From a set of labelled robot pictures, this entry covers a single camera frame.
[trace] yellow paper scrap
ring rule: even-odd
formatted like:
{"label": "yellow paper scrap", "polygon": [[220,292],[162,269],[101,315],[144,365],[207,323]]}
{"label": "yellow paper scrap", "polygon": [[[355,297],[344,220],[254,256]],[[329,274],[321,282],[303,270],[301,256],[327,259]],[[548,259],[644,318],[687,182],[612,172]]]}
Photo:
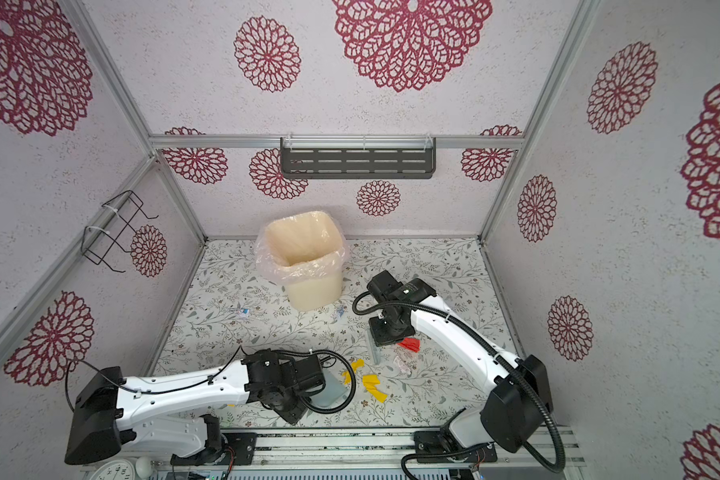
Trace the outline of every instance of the yellow paper scrap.
{"label": "yellow paper scrap", "polygon": [[368,386],[369,383],[371,385],[378,385],[381,382],[378,380],[378,376],[376,375],[364,375],[362,378],[362,384]]}
{"label": "yellow paper scrap", "polygon": [[379,390],[376,389],[376,386],[374,385],[366,385],[365,389],[368,390],[368,393],[374,396],[377,400],[379,400],[381,403],[384,403],[384,400],[387,399],[387,394],[382,393]]}
{"label": "yellow paper scrap", "polygon": [[[358,369],[362,366],[365,366],[365,362],[363,359],[357,359],[354,362],[350,363],[349,365],[352,366],[352,369],[355,370],[355,374],[358,372]],[[342,375],[344,375],[344,385],[350,383],[352,379],[349,378],[349,372],[342,372]]]}
{"label": "yellow paper scrap", "polygon": [[355,370],[355,373],[358,372],[358,368],[365,366],[365,362],[362,359],[357,359],[354,362],[350,363],[352,365],[352,369]]}

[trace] clock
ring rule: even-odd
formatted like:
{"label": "clock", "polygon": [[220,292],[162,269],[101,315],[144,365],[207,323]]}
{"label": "clock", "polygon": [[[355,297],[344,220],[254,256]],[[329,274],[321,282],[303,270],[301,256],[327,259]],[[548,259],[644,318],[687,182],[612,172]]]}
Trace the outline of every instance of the clock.
{"label": "clock", "polygon": [[124,458],[118,458],[96,470],[90,480],[136,480],[134,464]]}

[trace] white ball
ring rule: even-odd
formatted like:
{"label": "white ball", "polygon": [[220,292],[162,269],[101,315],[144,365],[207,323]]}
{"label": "white ball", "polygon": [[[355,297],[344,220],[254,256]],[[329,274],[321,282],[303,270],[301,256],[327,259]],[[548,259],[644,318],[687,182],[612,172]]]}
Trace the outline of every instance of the white ball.
{"label": "white ball", "polygon": [[139,478],[144,478],[144,480],[146,480],[154,473],[154,471],[155,468],[152,466],[152,458],[139,457],[139,459],[136,460],[136,475],[138,475]]}

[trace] black wire rack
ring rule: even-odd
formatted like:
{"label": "black wire rack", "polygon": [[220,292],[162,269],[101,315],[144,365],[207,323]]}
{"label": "black wire rack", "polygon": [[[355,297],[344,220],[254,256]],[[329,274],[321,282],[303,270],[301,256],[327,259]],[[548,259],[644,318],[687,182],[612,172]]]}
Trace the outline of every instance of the black wire rack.
{"label": "black wire rack", "polygon": [[[123,203],[120,205],[119,208],[112,206],[112,203],[116,202],[118,199],[122,198],[124,195],[126,197],[123,200]],[[130,217],[125,218],[122,214],[120,214],[120,211],[127,205],[127,203],[129,201],[136,207],[136,209]],[[95,225],[86,226],[83,229],[83,239],[80,242],[80,253],[83,256],[85,256],[88,260],[93,262],[95,265],[105,264],[113,272],[117,272],[118,274],[124,274],[125,273],[124,270],[118,270],[118,269],[112,267],[112,265],[110,265],[105,260],[106,255],[110,252],[110,250],[112,250],[112,247],[115,245],[117,245],[126,254],[131,253],[131,250],[126,250],[125,247],[123,247],[120,244],[119,240],[120,240],[120,236],[123,235],[123,232],[129,228],[134,232],[134,234],[136,234],[136,229],[130,223],[134,220],[134,218],[138,215],[139,212],[141,212],[141,214],[148,220],[155,219],[159,215],[155,215],[155,216],[147,215],[144,212],[144,210],[142,210],[142,208],[141,208],[142,206],[144,206],[144,201],[141,198],[139,198],[139,196],[136,195],[136,192],[134,192],[133,190],[125,190],[122,194],[118,194],[117,196],[110,198],[109,200],[104,202],[101,206],[103,208],[108,208],[108,209],[112,210],[115,213],[115,215],[118,216],[125,223],[125,225],[123,225],[123,228],[121,228],[120,231],[115,236],[112,236],[109,231],[105,230],[106,226],[104,228],[101,228],[101,227],[98,227]],[[104,234],[112,240],[112,243],[109,245],[109,247],[107,247],[107,249],[103,255],[99,255],[91,249],[91,247],[96,243],[96,237],[90,241],[90,244],[88,246],[86,246],[86,243],[85,243],[86,236],[88,235],[89,230],[96,230],[96,234],[95,234],[96,236]]]}

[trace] trash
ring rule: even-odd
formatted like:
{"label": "trash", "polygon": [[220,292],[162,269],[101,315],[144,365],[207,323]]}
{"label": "trash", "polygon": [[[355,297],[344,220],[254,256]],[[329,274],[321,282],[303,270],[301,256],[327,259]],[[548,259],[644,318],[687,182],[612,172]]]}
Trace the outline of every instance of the trash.
{"label": "trash", "polygon": [[367,386],[367,387],[365,387],[365,389],[368,390],[368,393],[373,395],[374,398],[379,400],[381,403],[384,403],[384,400],[386,400],[387,397],[389,396],[386,393],[383,393],[383,392],[380,392],[379,390],[377,390],[376,386],[374,386],[374,385]]}
{"label": "trash", "polygon": [[400,369],[401,373],[404,373],[405,375],[411,376],[413,375],[413,370],[411,370],[411,367],[409,367],[402,358],[400,358],[400,355],[395,356],[394,358],[394,364],[397,366],[397,368]]}
{"label": "trash", "polygon": [[365,387],[366,390],[368,390],[368,393],[374,396],[377,400],[379,400],[381,403],[384,403],[384,400],[387,399],[388,395],[386,393],[380,392],[376,385],[381,383],[378,380],[378,376],[376,375],[364,375],[362,378],[362,384]]}
{"label": "trash", "polygon": [[421,346],[421,344],[422,343],[418,339],[411,338],[411,337],[398,343],[398,345],[400,345],[404,349],[408,349],[408,350],[411,350],[412,352],[416,352],[416,353],[418,353],[418,350],[419,350],[419,347]]}
{"label": "trash", "polygon": [[[352,369],[355,370],[355,375],[357,375],[358,369],[362,366],[365,366],[365,362],[363,361],[363,359],[357,359],[349,365],[352,366]],[[349,372],[344,371],[342,375],[344,376],[344,385],[347,385],[352,381],[352,378],[350,378],[349,376]]]}
{"label": "trash", "polygon": [[301,312],[334,303],[342,294],[349,246],[326,212],[287,216],[265,225],[254,246],[262,277],[282,285]]}
{"label": "trash", "polygon": [[362,384],[365,386],[378,385],[379,383],[381,382],[378,380],[377,375],[364,375],[362,378]]}

